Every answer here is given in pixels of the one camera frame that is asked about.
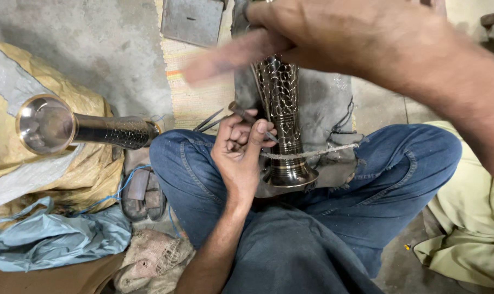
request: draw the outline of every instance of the polished metal vase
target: polished metal vase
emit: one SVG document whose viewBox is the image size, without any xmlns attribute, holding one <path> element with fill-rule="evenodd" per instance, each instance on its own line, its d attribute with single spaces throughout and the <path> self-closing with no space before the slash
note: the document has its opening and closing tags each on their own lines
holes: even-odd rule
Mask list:
<svg viewBox="0 0 494 294">
<path fill-rule="evenodd" d="M 278 144 L 271 152 L 280 155 L 303 153 L 298 116 L 298 67 L 283 63 L 278 55 L 253 64 L 258 92 L 268 121 L 278 132 Z M 276 187 L 297 187 L 312 183 L 318 172 L 305 158 L 271 159 L 265 183 Z"/>
<path fill-rule="evenodd" d="M 31 97 L 16 117 L 22 144 L 38 155 L 52 155 L 77 142 L 111 144 L 127 150 L 148 147 L 160 134 L 152 121 L 140 117 L 97 117 L 76 114 L 59 97 Z"/>
</svg>

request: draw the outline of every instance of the left hand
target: left hand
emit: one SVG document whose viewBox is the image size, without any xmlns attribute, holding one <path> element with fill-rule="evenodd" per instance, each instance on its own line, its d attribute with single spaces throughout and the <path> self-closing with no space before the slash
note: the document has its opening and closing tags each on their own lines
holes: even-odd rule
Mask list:
<svg viewBox="0 0 494 294">
<path fill-rule="evenodd" d="M 247 112 L 255 116 L 258 111 L 250 109 Z M 274 124 L 265 119 L 252 126 L 242 123 L 242 118 L 236 114 L 221 120 L 211 157 L 227 188 L 227 204 L 250 209 L 260 181 L 260 150 L 276 145 L 274 141 L 264 141 L 266 131 L 276 135 Z"/>
</svg>

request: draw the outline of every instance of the striped rug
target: striped rug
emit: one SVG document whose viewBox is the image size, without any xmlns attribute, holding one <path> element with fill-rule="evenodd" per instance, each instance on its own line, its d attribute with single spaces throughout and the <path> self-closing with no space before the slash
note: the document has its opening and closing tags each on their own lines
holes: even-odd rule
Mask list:
<svg viewBox="0 0 494 294">
<path fill-rule="evenodd" d="M 158 12 L 158 27 L 162 22 L 163 0 L 155 0 Z M 232 9 L 234 1 L 229 1 L 221 19 L 218 35 L 218 46 L 231 40 Z M 214 120 L 229 114 L 227 106 L 234 100 L 234 77 L 227 74 L 206 83 L 206 86 L 190 87 L 185 83 L 180 70 L 197 54 L 204 52 L 201 47 L 180 41 L 164 38 L 161 46 L 163 59 L 167 66 L 165 73 L 171 88 L 174 127 L 177 129 L 193 129 L 217 110 L 224 108 Z M 217 126 L 206 131 L 216 134 Z"/>
</svg>

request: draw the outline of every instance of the blue plastic bag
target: blue plastic bag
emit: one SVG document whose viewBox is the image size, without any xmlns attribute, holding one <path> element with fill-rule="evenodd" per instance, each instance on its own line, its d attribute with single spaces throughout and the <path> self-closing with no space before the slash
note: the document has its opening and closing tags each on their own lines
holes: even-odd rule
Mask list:
<svg viewBox="0 0 494 294">
<path fill-rule="evenodd" d="M 0 223 L 27 215 L 37 204 L 47 206 L 6 230 L 0 230 L 0 270 L 34 271 L 87 262 L 124 251 L 131 240 L 131 224 L 118 206 L 67 218 L 50 215 L 51 197 Z"/>
</svg>

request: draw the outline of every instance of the yellow sack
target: yellow sack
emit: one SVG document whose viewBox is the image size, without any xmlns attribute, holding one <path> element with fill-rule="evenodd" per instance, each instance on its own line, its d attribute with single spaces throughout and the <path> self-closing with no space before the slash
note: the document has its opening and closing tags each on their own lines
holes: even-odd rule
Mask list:
<svg viewBox="0 0 494 294">
<path fill-rule="evenodd" d="M 55 212 L 80 211 L 116 192 L 124 162 L 123 150 L 104 144 L 70 146 L 53 157 L 24 148 L 15 132 L 20 105 L 37 94 L 55 94 L 79 114 L 112 116 L 100 95 L 69 81 L 42 59 L 0 42 L 0 216 L 11 215 L 52 196 Z M 114 204 L 110 199 L 95 212 Z"/>
</svg>

